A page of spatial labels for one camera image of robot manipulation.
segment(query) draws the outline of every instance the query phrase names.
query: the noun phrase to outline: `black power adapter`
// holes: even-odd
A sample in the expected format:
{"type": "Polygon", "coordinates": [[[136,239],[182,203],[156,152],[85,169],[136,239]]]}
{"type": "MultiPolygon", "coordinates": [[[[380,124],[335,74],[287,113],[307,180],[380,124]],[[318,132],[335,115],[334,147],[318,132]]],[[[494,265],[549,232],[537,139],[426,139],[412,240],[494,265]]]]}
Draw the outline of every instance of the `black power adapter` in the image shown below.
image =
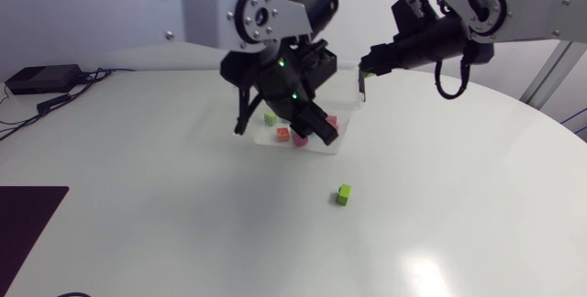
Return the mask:
{"type": "Polygon", "coordinates": [[[27,67],[10,77],[6,87],[13,94],[68,93],[81,72],[77,64],[27,67]]]}

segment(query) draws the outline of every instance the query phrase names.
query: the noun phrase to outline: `black mat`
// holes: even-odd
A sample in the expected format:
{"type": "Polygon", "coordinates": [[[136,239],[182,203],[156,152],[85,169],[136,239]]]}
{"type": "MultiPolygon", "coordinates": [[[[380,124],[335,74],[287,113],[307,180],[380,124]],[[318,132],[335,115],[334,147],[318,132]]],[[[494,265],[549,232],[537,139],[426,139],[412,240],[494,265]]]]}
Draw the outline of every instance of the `black mat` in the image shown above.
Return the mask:
{"type": "Polygon", "coordinates": [[[69,191],[68,187],[0,187],[0,296],[69,191]]]}

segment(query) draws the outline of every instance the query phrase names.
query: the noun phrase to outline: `black wire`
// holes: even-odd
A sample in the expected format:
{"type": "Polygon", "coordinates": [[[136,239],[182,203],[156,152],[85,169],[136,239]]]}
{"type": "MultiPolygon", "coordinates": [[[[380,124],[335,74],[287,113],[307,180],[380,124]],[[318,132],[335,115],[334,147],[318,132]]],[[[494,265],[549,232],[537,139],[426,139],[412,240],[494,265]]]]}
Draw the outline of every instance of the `black wire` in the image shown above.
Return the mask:
{"type": "Polygon", "coordinates": [[[92,87],[92,85],[94,85],[95,83],[101,82],[106,77],[110,76],[113,71],[114,70],[103,70],[102,68],[98,68],[97,71],[94,71],[93,72],[94,77],[83,87],[83,89],[80,92],[75,93],[75,94],[72,94],[72,97],[70,98],[70,100],[68,100],[68,101],[66,101],[66,102],[64,102],[62,104],[58,104],[58,105],[56,105],[53,108],[49,108],[49,110],[46,113],[43,113],[43,115],[41,115],[41,114],[34,115],[31,118],[26,119],[24,121],[20,121],[20,122],[5,123],[7,125],[16,125],[16,124],[20,124],[20,125],[18,125],[16,127],[10,127],[10,128],[6,128],[6,129],[3,129],[3,130],[0,130],[0,133],[10,131],[10,132],[6,133],[5,135],[1,136],[0,137],[0,141],[2,141],[4,139],[10,137],[11,135],[15,134],[18,130],[20,130],[23,127],[28,127],[28,126],[30,126],[30,125],[32,125],[34,123],[37,123],[37,121],[39,121],[42,117],[48,115],[49,113],[54,112],[55,110],[57,110],[57,109],[65,106],[67,104],[70,104],[73,100],[77,99],[80,95],[82,95],[85,92],[87,92],[92,87]]]}
{"type": "Polygon", "coordinates": [[[448,7],[446,5],[441,5],[440,12],[444,15],[448,15],[448,14],[452,13],[452,10],[450,9],[450,7],[448,7]]]}
{"type": "Polygon", "coordinates": [[[471,66],[469,64],[460,63],[460,88],[455,94],[448,94],[442,88],[440,84],[440,71],[442,70],[442,61],[437,62],[437,66],[434,69],[434,81],[437,85],[437,90],[442,95],[443,98],[447,100],[454,100],[461,96],[465,90],[467,89],[467,84],[469,84],[469,76],[471,74],[471,66]]]}
{"type": "Polygon", "coordinates": [[[59,295],[57,297],[91,297],[91,296],[89,294],[83,293],[83,292],[67,292],[67,293],[64,293],[63,295],[59,295]]]}
{"type": "Polygon", "coordinates": [[[471,9],[475,12],[475,15],[477,16],[477,18],[479,18],[481,22],[485,21],[487,17],[489,17],[489,9],[481,7],[481,4],[479,4],[479,0],[467,1],[469,2],[469,6],[471,6],[471,9]]]}
{"type": "Polygon", "coordinates": [[[6,95],[4,98],[2,98],[2,100],[0,100],[0,105],[4,102],[4,100],[6,99],[10,99],[10,96],[8,96],[8,92],[6,91],[6,88],[8,86],[6,86],[6,84],[4,85],[4,94],[6,95]]]}

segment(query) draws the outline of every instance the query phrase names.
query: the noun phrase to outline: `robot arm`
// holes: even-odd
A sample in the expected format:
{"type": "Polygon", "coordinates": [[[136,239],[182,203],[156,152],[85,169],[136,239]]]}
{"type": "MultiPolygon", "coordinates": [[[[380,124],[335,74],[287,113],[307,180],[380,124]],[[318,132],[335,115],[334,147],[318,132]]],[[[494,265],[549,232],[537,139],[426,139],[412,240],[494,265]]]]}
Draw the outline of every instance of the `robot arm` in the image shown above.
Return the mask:
{"type": "Polygon", "coordinates": [[[237,134],[265,100],[329,144],[337,131],[312,100],[337,58],[312,40],[337,10],[338,0],[0,0],[0,64],[178,41],[229,50],[221,74],[240,90],[237,134]]]}
{"type": "Polygon", "coordinates": [[[493,43],[540,39],[587,42],[587,31],[578,21],[587,20],[587,0],[437,0],[438,17],[428,0],[399,0],[393,15],[399,33],[394,42],[371,47],[360,69],[381,75],[395,68],[412,69],[436,63],[435,80],[447,99],[466,89],[472,64],[493,57],[493,43]],[[461,87],[455,94],[440,85],[445,59],[462,56],[461,87]]]}

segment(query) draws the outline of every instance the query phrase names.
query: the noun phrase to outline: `white table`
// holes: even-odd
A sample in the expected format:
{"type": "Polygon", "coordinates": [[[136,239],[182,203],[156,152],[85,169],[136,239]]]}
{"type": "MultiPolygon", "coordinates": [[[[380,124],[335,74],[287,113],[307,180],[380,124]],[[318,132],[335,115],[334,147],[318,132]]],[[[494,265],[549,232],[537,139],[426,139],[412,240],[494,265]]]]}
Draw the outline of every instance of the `white table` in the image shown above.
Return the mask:
{"type": "Polygon", "coordinates": [[[367,97],[331,156],[232,136],[215,71],[97,84],[0,143],[0,184],[71,187],[8,296],[587,295],[585,143],[428,73],[367,97]]]}

